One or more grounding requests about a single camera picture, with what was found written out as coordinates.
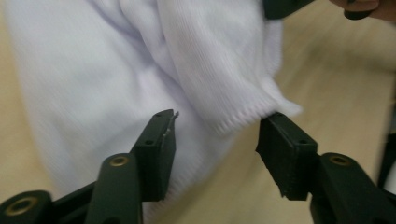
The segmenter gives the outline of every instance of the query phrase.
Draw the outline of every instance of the table surface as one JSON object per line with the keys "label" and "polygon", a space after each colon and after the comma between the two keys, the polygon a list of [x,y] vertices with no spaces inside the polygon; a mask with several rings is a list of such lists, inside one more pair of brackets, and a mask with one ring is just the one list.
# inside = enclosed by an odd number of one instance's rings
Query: table surface
{"label": "table surface", "polygon": [[[316,1],[285,19],[284,64],[276,77],[284,94],[304,107],[293,120],[319,143],[319,153],[348,155],[373,180],[394,99],[395,37],[390,23],[348,21],[340,8]],[[52,185],[26,120],[4,18],[0,46],[2,202],[26,190],[51,191]],[[158,223],[312,223],[309,203],[282,199],[254,152],[258,127],[242,131],[219,169]]]}

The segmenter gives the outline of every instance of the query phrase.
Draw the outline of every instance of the white fabric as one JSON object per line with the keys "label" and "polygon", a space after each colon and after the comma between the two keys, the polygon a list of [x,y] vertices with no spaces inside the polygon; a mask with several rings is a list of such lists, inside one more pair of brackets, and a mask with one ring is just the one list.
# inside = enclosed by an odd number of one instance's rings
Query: white fabric
{"label": "white fabric", "polygon": [[180,112],[167,201],[215,167],[238,129],[276,110],[298,112],[273,81],[282,24],[262,13],[258,0],[7,1],[55,198],[92,182],[159,111]]}

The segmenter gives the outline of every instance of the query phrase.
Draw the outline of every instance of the wooden table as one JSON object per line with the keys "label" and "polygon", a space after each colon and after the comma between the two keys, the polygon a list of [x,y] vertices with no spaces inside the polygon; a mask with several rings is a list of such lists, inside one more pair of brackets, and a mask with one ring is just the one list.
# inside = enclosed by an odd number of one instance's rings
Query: wooden table
{"label": "wooden table", "polygon": [[[319,153],[354,158],[376,179],[388,131],[396,72],[396,27],[348,21],[316,1],[285,20],[284,66],[277,82],[304,107],[293,120],[319,143]],[[21,103],[3,19],[0,22],[0,202],[52,185],[41,166]],[[309,203],[289,202],[258,154],[258,124],[241,132],[219,169],[158,223],[312,223]]]}

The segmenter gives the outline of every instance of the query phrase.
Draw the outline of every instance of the white cloth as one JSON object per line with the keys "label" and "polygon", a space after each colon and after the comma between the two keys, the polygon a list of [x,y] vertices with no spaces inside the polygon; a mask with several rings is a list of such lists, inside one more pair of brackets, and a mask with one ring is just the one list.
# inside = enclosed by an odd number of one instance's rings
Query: white cloth
{"label": "white cloth", "polygon": [[55,198],[92,182],[159,111],[180,112],[172,201],[216,166],[238,129],[300,109],[273,81],[282,24],[265,21],[258,0],[9,0],[6,16]]}

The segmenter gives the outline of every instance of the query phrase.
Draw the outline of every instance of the human hand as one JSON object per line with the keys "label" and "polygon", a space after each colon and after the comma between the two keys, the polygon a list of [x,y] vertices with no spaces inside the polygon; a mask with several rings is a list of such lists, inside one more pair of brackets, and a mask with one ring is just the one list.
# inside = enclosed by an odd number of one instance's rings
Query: human hand
{"label": "human hand", "polygon": [[347,11],[372,11],[370,17],[384,21],[396,21],[396,0],[330,0]]}

